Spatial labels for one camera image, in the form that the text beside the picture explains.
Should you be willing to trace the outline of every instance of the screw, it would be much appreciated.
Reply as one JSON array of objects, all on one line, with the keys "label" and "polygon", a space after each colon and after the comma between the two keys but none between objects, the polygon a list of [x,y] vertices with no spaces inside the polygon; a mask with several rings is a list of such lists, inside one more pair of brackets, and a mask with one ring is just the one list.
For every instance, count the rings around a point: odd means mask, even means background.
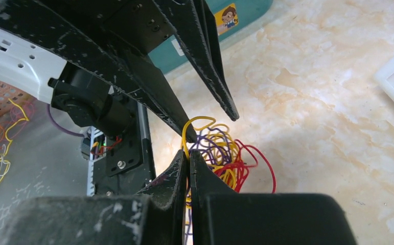
[{"label": "screw", "polygon": [[119,169],[124,169],[126,167],[126,162],[118,161],[117,167],[119,167]]}]

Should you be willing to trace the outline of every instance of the gray surface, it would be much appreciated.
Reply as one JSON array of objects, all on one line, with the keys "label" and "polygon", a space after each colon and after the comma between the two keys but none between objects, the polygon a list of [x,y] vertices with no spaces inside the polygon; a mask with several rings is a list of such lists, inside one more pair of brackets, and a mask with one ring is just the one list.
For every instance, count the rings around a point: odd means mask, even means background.
[{"label": "gray surface", "polygon": [[[56,129],[45,103],[34,104],[34,116],[15,137],[6,157],[11,166],[0,184],[0,233],[9,214],[25,199],[86,195],[87,161],[80,153],[81,138]],[[57,110],[52,114],[60,125],[79,131],[67,114]]]}]

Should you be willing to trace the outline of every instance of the yellow sticker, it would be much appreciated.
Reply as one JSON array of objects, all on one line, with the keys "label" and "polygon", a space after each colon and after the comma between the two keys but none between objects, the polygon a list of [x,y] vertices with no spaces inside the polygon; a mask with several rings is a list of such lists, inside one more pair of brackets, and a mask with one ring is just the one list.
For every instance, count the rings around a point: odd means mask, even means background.
[{"label": "yellow sticker", "polygon": [[237,26],[237,24],[239,24],[239,19],[237,16],[236,5],[230,4],[216,13],[215,21],[218,35],[221,35],[231,28]]}]

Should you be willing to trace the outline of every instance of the beige marble tabletop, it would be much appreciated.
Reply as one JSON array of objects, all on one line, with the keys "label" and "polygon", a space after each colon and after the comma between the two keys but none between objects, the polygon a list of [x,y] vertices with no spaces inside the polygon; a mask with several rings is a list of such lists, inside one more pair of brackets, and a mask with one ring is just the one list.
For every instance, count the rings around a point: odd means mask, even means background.
[{"label": "beige marble tabletop", "polygon": [[[394,56],[394,0],[274,0],[222,47],[241,117],[230,121],[185,65],[167,77],[188,116],[213,116],[259,147],[277,192],[334,197],[359,244],[394,243],[394,102],[373,80]],[[149,120],[160,173],[180,137]],[[260,164],[242,191],[271,187]]]}]

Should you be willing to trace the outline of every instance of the teal plastic bin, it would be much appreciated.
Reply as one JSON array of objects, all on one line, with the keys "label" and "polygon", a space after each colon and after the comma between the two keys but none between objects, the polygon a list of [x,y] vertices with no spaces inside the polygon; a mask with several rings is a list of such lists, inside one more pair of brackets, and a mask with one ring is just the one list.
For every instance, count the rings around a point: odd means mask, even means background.
[{"label": "teal plastic bin", "polygon": [[[218,38],[222,41],[265,14],[273,0],[206,1],[215,16]],[[188,61],[174,36],[155,48],[149,56],[164,74]]]}]

